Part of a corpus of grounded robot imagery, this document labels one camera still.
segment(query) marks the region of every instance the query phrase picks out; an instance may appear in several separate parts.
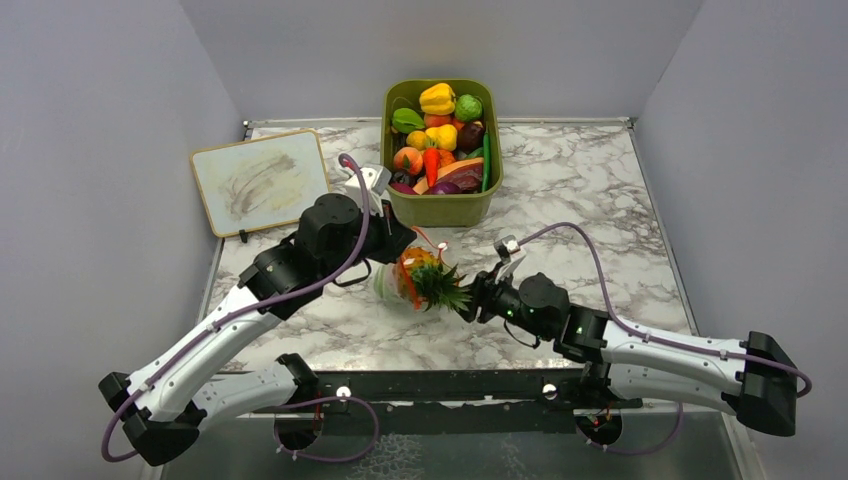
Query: whiteboard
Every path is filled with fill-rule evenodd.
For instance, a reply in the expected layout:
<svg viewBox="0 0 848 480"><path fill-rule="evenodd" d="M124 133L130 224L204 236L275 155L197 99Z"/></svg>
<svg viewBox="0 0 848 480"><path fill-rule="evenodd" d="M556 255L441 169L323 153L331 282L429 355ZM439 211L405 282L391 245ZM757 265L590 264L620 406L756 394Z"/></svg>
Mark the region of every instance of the whiteboard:
<svg viewBox="0 0 848 480"><path fill-rule="evenodd" d="M219 237L296 222L330 191L314 130L200 150L191 166Z"/></svg>

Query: toy fruit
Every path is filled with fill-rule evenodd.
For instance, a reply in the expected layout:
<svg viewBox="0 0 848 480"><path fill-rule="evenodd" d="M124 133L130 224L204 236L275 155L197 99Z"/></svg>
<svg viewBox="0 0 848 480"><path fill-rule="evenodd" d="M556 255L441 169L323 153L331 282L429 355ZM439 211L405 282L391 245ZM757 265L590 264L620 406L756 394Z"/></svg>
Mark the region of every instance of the toy fruit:
<svg viewBox="0 0 848 480"><path fill-rule="evenodd" d="M439 169L439 178L436 180L436 185L442 182L451 182L457 184L463 191L477 190L483 181L483 159L469 158L452 163L447 167ZM427 193L430 188L427 185L426 179L418 180L414 187L415 192L419 195Z"/></svg>
<svg viewBox="0 0 848 480"><path fill-rule="evenodd" d="M428 128L424 131L427 138L442 150L456 150L456 128L453 125Z"/></svg>
<svg viewBox="0 0 848 480"><path fill-rule="evenodd" d="M453 117L451 119L451 125L453 125L454 128L456 128L456 131L458 132L458 131L462 130L462 127L465 126L465 122L460 122L459 120L456 119L456 117Z"/></svg>
<svg viewBox="0 0 848 480"><path fill-rule="evenodd" d="M424 120L411 108L398 108L392 114L392 127L401 133L412 133L424 128Z"/></svg>
<svg viewBox="0 0 848 480"><path fill-rule="evenodd" d="M447 83L438 83L421 92L418 103L424 113L450 115L456 107L456 94Z"/></svg>
<svg viewBox="0 0 848 480"><path fill-rule="evenodd" d="M424 150L424 172L427 173L427 186L433 187L436 184L436 179L439 178L439 162L442 155L439 150L433 147Z"/></svg>
<svg viewBox="0 0 848 480"><path fill-rule="evenodd" d="M456 146L460 151L465 153L473 152L483 146L483 134L486 129L480 122L466 123L462 130L459 131L456 139Z"/></svg>
<svg viewBox="0 0 848 480"><path fill-rule="evenodd" d="M400 295L412 300L416 309L420 302L427 308L447 307L462 311L471 300L468 287L460 287L465 278L456 273L456 266L448 267L442 260L421 247L409 247L401 254L395 266Z"/></svg>
<svg viewBox="0 0 848 480"><path fill-rule="evenodd" d="M462 189L453 182L439 182L427 190L427 195L458 195L460 193L462 193Z"/></svg>
<svg viewBox="0 0 848 480"><path fill-rule="evenodd" d="M413 177L406 170L398 170L397 172L392 174L391 183L402 183L408 187L415 185L415 177Z"/></svg>
<svg viewBox="0 0 848 480"><path fill-rule="evenodd" d="M463 95L456 101L454 116L460 122L471 122L483 116L483 103L473 95Z"/></svg>
<svg viewBox="0 0 848 480"><path fill-rule="evenodd" d="M418 195L418 192L413 190L412 187L406 185L405 183L390 183L389 186L400 193L405 193L407 195Z"/></svg>
<svg viewBox="0 0 848 480"><path fill-rule="evenodd" d="M450 115L431 115L429 113L425 113L424 126L427 128L441 127L442 125L451 123L452 118L453 117Z"/></svg>
<svg viewBox="0 0 848 480"><path fill-rule="evenodd" d="M447 167L456 161L453 153L449 150L439 150L439 168Z"/></svg>
<svg viewBox="0 0 848 480"><path fill-rule="evenodd" d="M416 130L406 137L406 144L416 150L424 150L427 148L427 134L421 130Z"/></svg>
<svg viewBox="0 0 848 480"><path fill-rule="evenodd" d="M424 159L418 149L403 147L395 154L393 164L396 170L406 170L413 175L418 175L424 168Z"/></svg>

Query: carrot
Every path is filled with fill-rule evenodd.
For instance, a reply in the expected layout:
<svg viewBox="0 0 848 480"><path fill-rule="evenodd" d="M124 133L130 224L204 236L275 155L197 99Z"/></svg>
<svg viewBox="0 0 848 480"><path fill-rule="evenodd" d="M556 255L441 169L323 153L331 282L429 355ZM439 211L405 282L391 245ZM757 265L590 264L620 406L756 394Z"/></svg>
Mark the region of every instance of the carrot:
<svg viewBox="0 0 848 480"><path fill-rule="evenodd" d="M424 171L427 173L427 185L431 188L439 179L439 163L442 160L442 155L436 148L428 148L424 150Z"/></svg>

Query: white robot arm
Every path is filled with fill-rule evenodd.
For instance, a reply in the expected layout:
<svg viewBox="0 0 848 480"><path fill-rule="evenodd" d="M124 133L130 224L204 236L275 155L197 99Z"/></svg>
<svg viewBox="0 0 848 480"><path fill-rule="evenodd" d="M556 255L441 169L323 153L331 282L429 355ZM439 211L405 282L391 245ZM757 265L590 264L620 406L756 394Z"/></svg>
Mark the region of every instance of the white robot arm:
<svg viewBox="0 0 848 480"><path fill-rule="evenodd" d="M122 421L138 453L160 465L220 421L314 397L317 377L297 355L282 355L262 371L212 377L248 343L318 298L352 263L394 262L415 239L389 202L379 199L388 172L362 173L358 185L346 185L358 202L339 194L320 197L304 211L297 232L257 255L238 285L183 339L132 374L112 373L100 382L115 411L109 433ZM504 239L496 250L501 262L477 274L461 316L480 323L502 317L586 364L577 398L592 405L641 398L694 403L735 414L765 433L794 433L796 376L802 374L768 335L751 332L740 342L654 331L572 304L567 291L541 273L516 289L519 243ZM108 436L103 454L126 458L108 454Z"/></svg>

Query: yellow bell pepper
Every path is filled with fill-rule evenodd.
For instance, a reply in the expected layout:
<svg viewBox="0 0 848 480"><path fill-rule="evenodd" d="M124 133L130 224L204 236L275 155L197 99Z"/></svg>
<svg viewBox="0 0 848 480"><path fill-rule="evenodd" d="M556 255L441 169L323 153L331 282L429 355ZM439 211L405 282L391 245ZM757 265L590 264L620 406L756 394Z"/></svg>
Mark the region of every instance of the yellow bell pepper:
<svg viewBox="0 0 848 480"><path fill-rule="evenodd" d="M418 97L421 110L431 115L450 115L456 109L456 94L447 83L439 83L424 90Z"/></svg>
<svg viewBox="0 0 848 480"><path fill-rule="evenodd" d="M456 127L453 125L428 128L424 133L436 145L436 148L447 151L456 150Z"/></svg>

